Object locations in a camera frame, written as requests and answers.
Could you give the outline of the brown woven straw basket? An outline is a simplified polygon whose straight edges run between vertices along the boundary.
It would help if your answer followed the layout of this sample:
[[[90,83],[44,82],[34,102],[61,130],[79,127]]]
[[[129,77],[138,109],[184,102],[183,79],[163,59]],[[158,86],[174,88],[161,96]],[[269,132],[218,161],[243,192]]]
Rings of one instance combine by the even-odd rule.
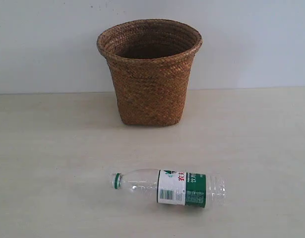
[[[177,124],[201,46],[196,29],[169,19],[139,19],[103,31],[97,49],[109,67],[122,122]]]

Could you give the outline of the clear plastic bottle green label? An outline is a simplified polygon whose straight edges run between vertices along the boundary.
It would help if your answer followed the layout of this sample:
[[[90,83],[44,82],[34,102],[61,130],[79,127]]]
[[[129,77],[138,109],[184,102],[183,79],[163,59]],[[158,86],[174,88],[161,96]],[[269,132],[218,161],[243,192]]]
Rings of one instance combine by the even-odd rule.
[[[115,173],[111,186],[139,200],[168,205],[208,208],[226,197],[225,183],[219,176],[185,171],[139,169]]]

